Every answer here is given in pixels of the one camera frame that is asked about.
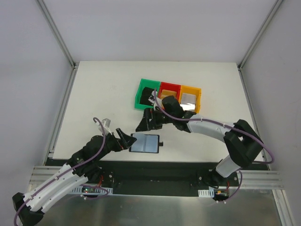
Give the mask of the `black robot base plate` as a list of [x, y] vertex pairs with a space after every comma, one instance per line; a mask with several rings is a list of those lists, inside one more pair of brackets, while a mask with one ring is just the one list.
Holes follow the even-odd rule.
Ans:
[[102, 182], [113, 194], [197, 197], [215, 162], [99, 161], [90, 183]]

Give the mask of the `black leather card holder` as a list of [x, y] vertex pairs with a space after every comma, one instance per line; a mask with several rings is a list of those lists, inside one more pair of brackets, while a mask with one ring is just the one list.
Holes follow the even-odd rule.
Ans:
[[159, 135], [132, 133], [131, 137], [136, 138], [134, 144], [129, 148], [132, 153], [159, 153], [159, 148], [164, 142], [160, 141]]

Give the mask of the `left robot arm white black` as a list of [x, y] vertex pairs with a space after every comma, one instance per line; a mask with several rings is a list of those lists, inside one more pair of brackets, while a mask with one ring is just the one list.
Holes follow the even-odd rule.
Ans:
[[103, 170], [98, 165], [99, 160], [110, 152], [129, 149], [137, 140], [121, 129], [116, 131], [119, 138], [113, 133], [93, 136], [49, 179], [30, 192], [16, 193], [12, 197], [16, 211], [14, 225], [18, 222], [23, 226], [37, 225], [44, 214], [72, 189], [86, 182], [100, 180]]

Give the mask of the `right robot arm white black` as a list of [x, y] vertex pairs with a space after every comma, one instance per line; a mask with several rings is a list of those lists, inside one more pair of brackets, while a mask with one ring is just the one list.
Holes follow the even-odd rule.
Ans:
[[162, 105], [163, 109], [158, 106], [146, 108], [135, 130], [158, 130], [164, 124], [171, 123], [180, 131], [206, 135], [223, 142], [227, 147], [228, 156], [203, 176], [203, 182], [210, 187], [224, 185], [233, 172], [251, 165], [263, 149], [261, 139], [245, 120], [227, 125], [205, 119], [193, 111], [184, 110], [174, 96], [163, 98]]

